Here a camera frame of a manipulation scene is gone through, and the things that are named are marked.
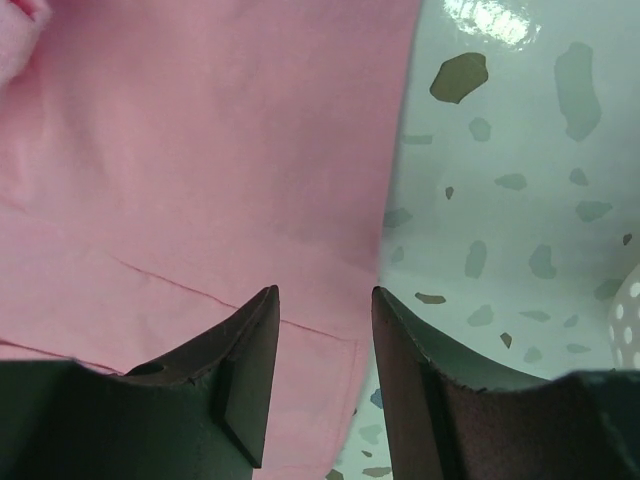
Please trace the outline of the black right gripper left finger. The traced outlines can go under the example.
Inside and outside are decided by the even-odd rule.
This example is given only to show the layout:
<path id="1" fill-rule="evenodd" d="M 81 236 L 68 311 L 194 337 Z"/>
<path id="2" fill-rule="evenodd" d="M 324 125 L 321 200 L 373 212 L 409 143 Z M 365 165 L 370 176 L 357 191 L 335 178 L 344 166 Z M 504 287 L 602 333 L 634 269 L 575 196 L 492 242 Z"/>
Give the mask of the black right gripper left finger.
<path id="1" fill-rule="evenodd" d="M 263 288 L 230 317 L 124 375 L 180 385 L 215 375 L 210 415 L 255 469 L 262 467 L 279 338 L 279 289 Z"/>

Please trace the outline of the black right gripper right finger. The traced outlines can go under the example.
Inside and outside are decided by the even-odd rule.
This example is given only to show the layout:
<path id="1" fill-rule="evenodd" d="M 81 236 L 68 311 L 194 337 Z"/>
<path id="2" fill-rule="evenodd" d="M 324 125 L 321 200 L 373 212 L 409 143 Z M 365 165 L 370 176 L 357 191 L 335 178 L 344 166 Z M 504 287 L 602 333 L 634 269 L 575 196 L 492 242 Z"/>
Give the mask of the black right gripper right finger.
<path id="1" fill-rule="evenodd" d="M 597 409 L 571 377 L 546 381 L 472 351 L 382 287 L 372 323 L 400 479 L 604 479 Z"/>

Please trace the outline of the pink t shirt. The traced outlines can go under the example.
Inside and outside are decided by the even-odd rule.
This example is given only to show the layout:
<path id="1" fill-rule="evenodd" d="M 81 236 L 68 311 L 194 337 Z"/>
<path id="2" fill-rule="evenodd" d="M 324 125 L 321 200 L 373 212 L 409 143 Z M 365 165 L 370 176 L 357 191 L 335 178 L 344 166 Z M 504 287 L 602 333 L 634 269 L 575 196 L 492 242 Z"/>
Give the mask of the pink t shirt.
<path id="1" fill-rule="evenodd" d="M 366 375 L 416 1 L 5 1 L 9 479 L 323 479 Z M 262 467 L 127 380 L 279 289 Z M 30 394 L 38 400 L 31 402 Z"/>

